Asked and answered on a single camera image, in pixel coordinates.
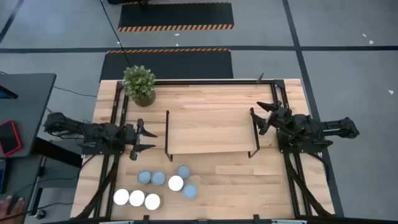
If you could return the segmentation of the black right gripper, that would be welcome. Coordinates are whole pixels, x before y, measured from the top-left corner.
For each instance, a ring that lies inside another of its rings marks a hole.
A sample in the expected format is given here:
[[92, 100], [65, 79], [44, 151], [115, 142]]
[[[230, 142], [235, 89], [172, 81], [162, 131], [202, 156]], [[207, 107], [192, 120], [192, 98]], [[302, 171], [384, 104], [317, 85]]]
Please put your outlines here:
[[291, 110], [284, 108], [281, 101], [269, 104], [258, 101], [257, 104], [267, 112], [270, 112], [268, 118], [264, 119], [256, 115], [253, 111], [250, 112], [252, 120], [259, 128], [259, 134], [264, 135], [270, 126], [279, 129], [285, 135], [291, 136], [292, 130], [287, 126], [291, 122]]

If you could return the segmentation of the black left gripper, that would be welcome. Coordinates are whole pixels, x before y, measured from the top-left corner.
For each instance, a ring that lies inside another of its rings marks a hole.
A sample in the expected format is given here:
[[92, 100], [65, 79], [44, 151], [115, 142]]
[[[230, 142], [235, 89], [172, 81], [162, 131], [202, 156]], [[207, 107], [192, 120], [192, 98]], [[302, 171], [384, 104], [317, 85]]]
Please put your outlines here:
[[151, 138], [156, 138], [157, 136], [155, 134], [152, 134], [148, 131], [145, 130], [143, 127], [144, 121], [142, 119], [137, 120], [136, 126], [133, 124], [126, 124], [126, 133], [125, 133], [125, 144], [132, 145], [132, 151], [130, 153], [129, 158], [132, 161], [137, 160], [137, 155], [146, 150], [155, 147], [153, 144], [140, 144], [140, 134], [143, 136], [151, 137]]

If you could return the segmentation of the white-lidded tin can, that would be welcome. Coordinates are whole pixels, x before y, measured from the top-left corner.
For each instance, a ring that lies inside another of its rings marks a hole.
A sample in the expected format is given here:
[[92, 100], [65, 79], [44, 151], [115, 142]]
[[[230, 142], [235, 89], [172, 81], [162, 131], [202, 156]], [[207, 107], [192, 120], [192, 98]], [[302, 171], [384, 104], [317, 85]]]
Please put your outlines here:
[[133, 207], [141, 207], [144, 205], [146, 193], [141, 190], [133, 190], [129, 196], [129, 203]]
[[113, 202], [116, 205], [125, 205], [129, 201], [129, 192], [126, 189], [119, 189], [113, 195]]

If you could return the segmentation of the teal vegetable-print tin can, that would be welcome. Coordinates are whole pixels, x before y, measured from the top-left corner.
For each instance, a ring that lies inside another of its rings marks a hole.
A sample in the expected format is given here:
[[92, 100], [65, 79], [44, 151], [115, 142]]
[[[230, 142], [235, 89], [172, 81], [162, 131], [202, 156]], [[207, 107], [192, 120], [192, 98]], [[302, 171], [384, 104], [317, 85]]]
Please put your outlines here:
[[196, 186], [193, 184], [187, 184], [182, 192], [183, 196], [187, 199], [195, 199], [198, 193]]

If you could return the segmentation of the wooden shelf with black legs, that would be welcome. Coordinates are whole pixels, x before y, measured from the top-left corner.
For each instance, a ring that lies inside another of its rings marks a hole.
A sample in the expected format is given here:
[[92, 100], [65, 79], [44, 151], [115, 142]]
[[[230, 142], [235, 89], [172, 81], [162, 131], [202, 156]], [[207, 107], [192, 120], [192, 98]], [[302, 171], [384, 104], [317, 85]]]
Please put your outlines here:
[[174, 155], [246, 152], [260, 150], [252, 108], [231, 110], [166, 111], [165, 154]]

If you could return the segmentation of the grey-lidded tin can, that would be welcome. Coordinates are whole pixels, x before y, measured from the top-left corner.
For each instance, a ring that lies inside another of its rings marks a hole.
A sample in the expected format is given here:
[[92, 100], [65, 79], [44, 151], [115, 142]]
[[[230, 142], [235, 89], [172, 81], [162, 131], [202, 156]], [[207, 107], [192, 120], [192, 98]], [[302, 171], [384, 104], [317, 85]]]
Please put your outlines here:
[[163, 185], [165, 184], [166, 174], [162, 171], [155, 171], [151, 175], [151, 182], [154, 185]]
[[149, 184], [151, 182], [152, 174], [148, 170], [142, 170], [137, 174], [137, 181], [140, 184]]

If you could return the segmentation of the green potted plant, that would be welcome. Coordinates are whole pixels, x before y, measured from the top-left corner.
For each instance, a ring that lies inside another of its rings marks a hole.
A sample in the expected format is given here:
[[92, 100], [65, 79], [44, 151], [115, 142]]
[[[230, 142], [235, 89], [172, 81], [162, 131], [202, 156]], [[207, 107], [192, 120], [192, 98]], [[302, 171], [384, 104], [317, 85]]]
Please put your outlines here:
[[125, 92], [136, 105], [146, 107], [154, 103], [156, 78], [150, 69], [135, 65], [126, 68], [123, 74]]

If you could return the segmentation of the black mat one hazard stripe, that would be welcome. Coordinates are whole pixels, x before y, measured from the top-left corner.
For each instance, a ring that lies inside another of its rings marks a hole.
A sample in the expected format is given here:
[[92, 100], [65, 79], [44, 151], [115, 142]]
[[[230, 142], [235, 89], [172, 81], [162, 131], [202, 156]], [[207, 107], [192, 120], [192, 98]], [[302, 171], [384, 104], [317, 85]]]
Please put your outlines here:
[[101, 80], [122, 80], [128, 66], [144, 66], [157, 79], [232, 79], [227, 48], [145, 49], [107, 52]]

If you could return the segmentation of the black desk support beam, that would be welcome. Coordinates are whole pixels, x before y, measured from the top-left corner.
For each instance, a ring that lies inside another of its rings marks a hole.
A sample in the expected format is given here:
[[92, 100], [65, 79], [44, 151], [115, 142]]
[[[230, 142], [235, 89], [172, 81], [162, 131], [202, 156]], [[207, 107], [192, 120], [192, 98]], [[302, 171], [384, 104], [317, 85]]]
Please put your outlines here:
[[83, 160], [79, 154], [41, 138], [36, 138], [33, 151], [50, 159], [78, 168], [81, 167]]

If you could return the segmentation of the grey desk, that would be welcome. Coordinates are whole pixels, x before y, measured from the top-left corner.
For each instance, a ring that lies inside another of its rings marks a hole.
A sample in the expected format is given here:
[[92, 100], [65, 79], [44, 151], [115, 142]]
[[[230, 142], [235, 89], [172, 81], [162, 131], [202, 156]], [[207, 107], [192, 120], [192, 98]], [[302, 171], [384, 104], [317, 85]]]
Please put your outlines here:
[[54, 73], [0, 75], [0, 86], [18, 95], [16, 99], [0, 99], [0, 124], [13, 120], [22, 143], [8, 156], [0, 148], [0, 159], [32, 154], [56, 77]]

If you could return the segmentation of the red-edged black tablet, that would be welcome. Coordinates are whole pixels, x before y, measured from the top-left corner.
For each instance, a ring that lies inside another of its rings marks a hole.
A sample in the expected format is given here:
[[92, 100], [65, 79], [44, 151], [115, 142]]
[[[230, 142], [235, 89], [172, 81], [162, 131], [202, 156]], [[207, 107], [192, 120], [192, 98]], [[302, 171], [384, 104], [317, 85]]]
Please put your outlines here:
[[22, 148], [22, 141], [13, 120], [0, 124], [0, 150], [9, 156]]

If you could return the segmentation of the black monitor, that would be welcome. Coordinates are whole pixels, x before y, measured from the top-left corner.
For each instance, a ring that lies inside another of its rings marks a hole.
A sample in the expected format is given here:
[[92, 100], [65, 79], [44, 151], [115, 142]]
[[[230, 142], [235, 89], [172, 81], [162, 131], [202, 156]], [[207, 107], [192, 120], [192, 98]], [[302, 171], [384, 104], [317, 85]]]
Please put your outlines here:
[[17, 99], [19, 95], [0, 85], [0, 99]]

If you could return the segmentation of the person's hand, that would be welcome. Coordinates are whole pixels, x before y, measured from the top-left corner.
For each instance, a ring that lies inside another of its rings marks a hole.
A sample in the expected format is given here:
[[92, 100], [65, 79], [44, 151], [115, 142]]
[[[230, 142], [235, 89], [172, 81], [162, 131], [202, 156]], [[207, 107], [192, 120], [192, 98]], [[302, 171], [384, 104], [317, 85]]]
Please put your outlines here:
[[25, 200], [8, 195], [0, 200], [0, 224], [24, 224]]

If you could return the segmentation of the black metal table frame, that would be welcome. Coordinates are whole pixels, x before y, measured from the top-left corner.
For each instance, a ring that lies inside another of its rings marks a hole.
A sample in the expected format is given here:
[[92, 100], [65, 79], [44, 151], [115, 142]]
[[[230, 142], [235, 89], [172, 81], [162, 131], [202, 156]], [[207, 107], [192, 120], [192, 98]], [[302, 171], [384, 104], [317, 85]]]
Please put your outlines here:
[[186, 164], [190, 181], [198, 189], [197, 198], [185, 199], [164, 186], [145, 185], [146, 192], [159, 194], [163, 206], [150, 211], [142, 207], [115, 205], [105, 192], [98, 216], [80, 218], [79, 214], [98, 188], [104, 155], [96, 155], [84, 166], [78, 181], [71, 217], [48, 224], [398, 224], [398, 221], [345, 218], [332, 215], [294, 215], [283, 155], [277, 149], [275, 132], [259, 137], [260, 150], [248, 157], [246, 152], [174, 155], [165, 154], [166, 111], [231, 110], [255, 108], [257, 101], [270, 101], [277, 87], [286, 87], [287, 98], [295, 112], [306, 112], [307, 103], [300, 80], [159, 80], [157, 98], [146, 108], [124, 97], [119, 80], [99, 84], [93, 119], [97, 123], [114, 121], [135, 123], [143, 119], [145, 128], [156, 138], [142, 138], [155, 147], [144, 151], [136, 161], [127, 147], [120, 155], [115, 185], [139, 189], [137, 174], [142, 169], [173, 174]]

